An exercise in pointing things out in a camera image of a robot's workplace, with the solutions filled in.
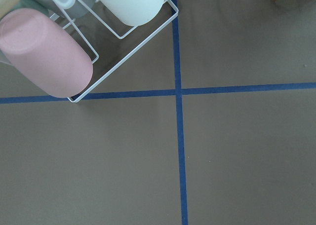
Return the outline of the white plastic cup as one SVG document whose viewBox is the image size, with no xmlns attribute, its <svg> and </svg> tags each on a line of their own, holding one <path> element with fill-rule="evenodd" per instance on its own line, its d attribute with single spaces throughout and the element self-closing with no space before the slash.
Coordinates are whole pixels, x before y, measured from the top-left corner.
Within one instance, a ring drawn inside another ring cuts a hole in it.
<svg viewBox="0 0 316 225">
<path fill-rule="evenodd" d="M 128 26 L 141 26 L 154 19 L 164 0 L 100 0 L 114 16 Z"/>
</svg>

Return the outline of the pink plastic cup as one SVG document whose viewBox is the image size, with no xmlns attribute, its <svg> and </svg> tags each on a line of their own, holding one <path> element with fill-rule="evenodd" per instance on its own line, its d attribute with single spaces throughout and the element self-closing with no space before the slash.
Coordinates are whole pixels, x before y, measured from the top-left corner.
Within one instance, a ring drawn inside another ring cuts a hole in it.
<svg viewBox="0 0 316 225">
<path fill-rule="evenodd" d="M 89 55 L 35 9 L 17 9 L 1 19 L 0 49 L 23 76 L 53 97 L 77 95 L 91 81 Z"/>
</svg>

